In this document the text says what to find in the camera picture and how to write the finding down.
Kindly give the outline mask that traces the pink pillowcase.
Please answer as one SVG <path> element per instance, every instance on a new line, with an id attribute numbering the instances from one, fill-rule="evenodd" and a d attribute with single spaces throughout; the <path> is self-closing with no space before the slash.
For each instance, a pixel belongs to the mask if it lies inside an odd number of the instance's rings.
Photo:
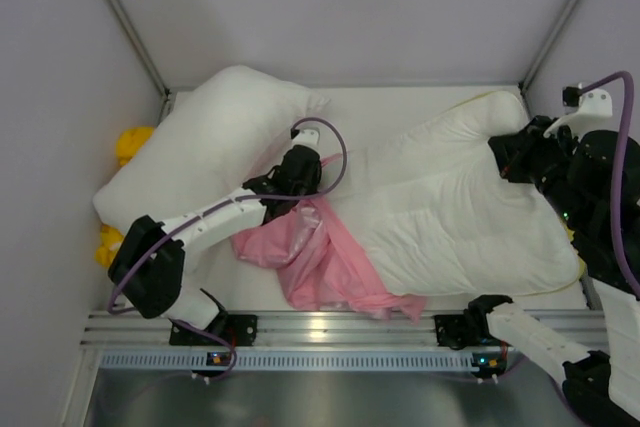
<path id="1" fill-rule="evenodd" d="M 388 319 L 417 320 L 427 300 L 387 291 L 364 250 L 325 198 L 231 239 L 237 259 L 277 272 L 285 300 L 297 310 L 346 309 Z"/>

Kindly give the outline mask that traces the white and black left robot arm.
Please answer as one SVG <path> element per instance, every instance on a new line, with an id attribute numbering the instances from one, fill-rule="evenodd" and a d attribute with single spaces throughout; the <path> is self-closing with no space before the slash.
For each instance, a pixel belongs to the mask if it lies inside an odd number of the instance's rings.
<path id="1" fill-rule="evenodd" d="M 138 218 L 124 236 L 108 277 L 142 317 L 165 317 L 206 338 L 225 330 L 228 313 L 188 279 L 187 259 L 246 229 L 288 214 L 315 194 L 321 160 L 312 147 L 292 146 L 282 162 L 199 211 L 173 219 Z"/>

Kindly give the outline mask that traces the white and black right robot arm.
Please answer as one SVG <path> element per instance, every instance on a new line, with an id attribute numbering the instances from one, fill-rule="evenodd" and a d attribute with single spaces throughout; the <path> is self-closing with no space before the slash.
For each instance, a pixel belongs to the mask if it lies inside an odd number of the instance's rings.
<path id="1" fill-rule="evenodd" d="M 600 298 L 609 350 L 568 341 L 504 295 L 469 303 L 483 337 L 506 342 L 543 369 L 588 426 L 639 423 L 639 145 L 623 132 L 548 134 L 536 117 L 488 142 L 500 175 L 535 186 L 565 225 Z"/>

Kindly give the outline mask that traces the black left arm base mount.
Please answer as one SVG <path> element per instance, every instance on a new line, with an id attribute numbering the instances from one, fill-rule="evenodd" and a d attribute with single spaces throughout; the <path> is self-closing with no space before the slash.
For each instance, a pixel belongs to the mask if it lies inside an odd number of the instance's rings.
<path id="1" fill-rule="evenodd" d="M 258 317 L 249 314 L 222 313 L 206 329 L 234 347 L 250 347 L 257 335 Z M 172 346 L 209 346 L 220 345 L 209 337 L 172 323 L 169 344 Z"/>

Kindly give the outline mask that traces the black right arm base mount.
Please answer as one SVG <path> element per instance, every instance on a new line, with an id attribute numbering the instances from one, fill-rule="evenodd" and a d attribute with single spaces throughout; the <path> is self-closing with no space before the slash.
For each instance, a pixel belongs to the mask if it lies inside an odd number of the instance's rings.
<path id="1" fill-rule="evenodd" d="M 433 317 L 438 345 L 451 350 L 486 345 L 488 337 L 470 314 L 441 314 Z"/>

